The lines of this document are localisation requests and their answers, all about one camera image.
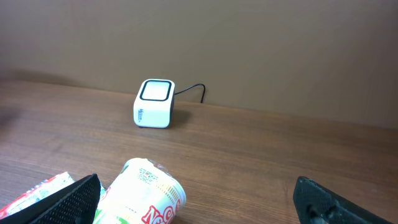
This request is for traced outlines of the cup noodle container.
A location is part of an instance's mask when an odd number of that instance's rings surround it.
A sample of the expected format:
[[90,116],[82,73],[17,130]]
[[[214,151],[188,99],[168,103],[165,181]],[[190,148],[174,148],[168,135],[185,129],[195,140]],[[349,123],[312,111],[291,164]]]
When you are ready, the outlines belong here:
[[133,158],[112,184],[101,190],[94,223],[168,224],[187,202],[181,184],[164,166]]

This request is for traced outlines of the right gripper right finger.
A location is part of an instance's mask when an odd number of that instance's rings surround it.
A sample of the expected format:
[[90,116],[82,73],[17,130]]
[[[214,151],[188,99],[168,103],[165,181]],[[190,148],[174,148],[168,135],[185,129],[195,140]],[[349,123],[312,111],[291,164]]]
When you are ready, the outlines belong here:
[[301,224],[391,224],[304,176],[296,181],[293,201]]

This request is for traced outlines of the white barcode scanner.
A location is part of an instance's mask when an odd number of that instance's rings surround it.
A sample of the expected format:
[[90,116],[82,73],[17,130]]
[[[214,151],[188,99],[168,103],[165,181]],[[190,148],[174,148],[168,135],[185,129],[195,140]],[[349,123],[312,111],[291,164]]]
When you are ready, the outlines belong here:
[[174,108],[175,83],[171,80],[147,79],[133,104],[133,117],[142,128],[167,128]]

